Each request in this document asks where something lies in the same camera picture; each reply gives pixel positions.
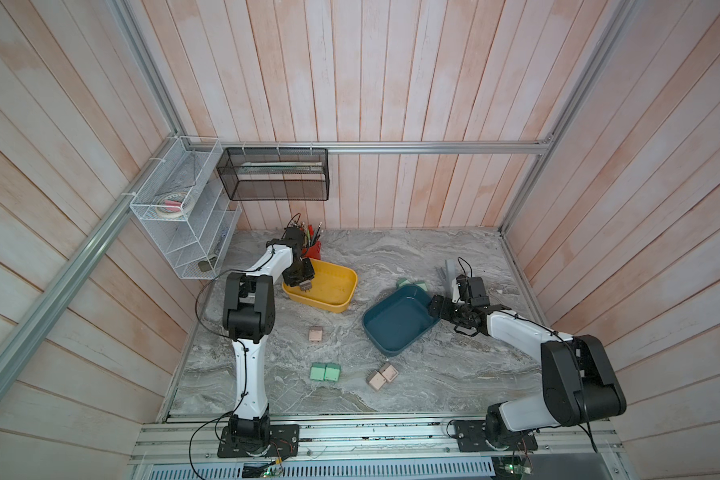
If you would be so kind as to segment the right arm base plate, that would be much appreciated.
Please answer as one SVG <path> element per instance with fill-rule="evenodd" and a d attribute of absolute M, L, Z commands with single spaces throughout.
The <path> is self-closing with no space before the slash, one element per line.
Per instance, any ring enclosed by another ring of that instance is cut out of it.
<path fill-rule="evenodd" d="M 453 420 L 447 429 L 449 435 L 457 441 L 460 452 L 523 452 L 538 449 L 538 442 L 532 431 L 509 431 L 500 421 L 491 418 L 488 420 Z"/>

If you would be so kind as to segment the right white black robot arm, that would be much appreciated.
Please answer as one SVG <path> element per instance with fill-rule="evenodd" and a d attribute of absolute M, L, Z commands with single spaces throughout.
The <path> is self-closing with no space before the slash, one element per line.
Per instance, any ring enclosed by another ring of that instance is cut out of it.
<path fill-rule="evenodd" d="M 483 431 L 495 450 L 515 448 L 543 428 L 582 426 L 624 414 L 628 404 L 602 342 L 559 332 L 501 304 L 493 304 L 478 277 L 459 275 L 449 298 L 436 295 L 428 313 L 458 333 L 502 341 L 540 366 L 541 391 L 491 405 Z"/>

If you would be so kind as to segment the yellow plastic storage box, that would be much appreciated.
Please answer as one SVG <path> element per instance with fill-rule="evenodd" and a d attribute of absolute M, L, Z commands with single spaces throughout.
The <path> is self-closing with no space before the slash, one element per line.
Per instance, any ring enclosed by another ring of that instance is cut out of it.
<path fill-rule="evenodd" d="M 298 303 L 332 313 L 347 310 L 358 283 L 358 275 L 351 268 L 313 259 L 315 277 L 312 288 L 302 291 L 299 287 L 282 285 L 288 297 Z"/>

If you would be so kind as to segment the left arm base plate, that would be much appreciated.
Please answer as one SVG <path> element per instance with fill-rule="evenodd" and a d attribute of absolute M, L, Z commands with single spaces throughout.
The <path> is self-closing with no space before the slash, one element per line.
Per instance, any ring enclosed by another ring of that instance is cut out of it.
<path fill-rule="evenodd" d="M 239 432 L 228 425 L 222 431 L 217 456 L 245 459 L 279 457 L 286 460 L 298 455 L 299 441 L 300 426 L 297 424 L 269 426 L 267 433 L 258 427 Z"/>

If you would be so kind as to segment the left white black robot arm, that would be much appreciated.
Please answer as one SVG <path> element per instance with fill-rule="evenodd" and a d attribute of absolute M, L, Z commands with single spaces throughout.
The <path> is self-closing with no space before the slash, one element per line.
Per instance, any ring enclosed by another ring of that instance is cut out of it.
<path fill-rule="evenodd" d="M 306 233 L 288 226 L 281 237 L 266 243 L 263 256 L 251 267 L 231 271 L 225 283 L 222 327 L 233 341 L 236 395 L 230 414 L 231 440 L 258 450 L 270 443 L 269 401 L 264 385 L 265 350 L 276 317 L 274 283 L 307 291 L 315 276 L 303 256 Z"/>

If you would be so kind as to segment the teal plastic storage box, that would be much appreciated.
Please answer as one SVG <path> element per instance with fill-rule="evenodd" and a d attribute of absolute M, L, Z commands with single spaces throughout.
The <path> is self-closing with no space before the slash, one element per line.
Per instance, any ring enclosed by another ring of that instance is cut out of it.
<path fill-rule="evenodd" d="M 404 285 L 364 314 L 364 331 L 382 354 L 397 356 L 439 321 L 429 314 L 431 301 L 432 296 L 419 286 Z"/>

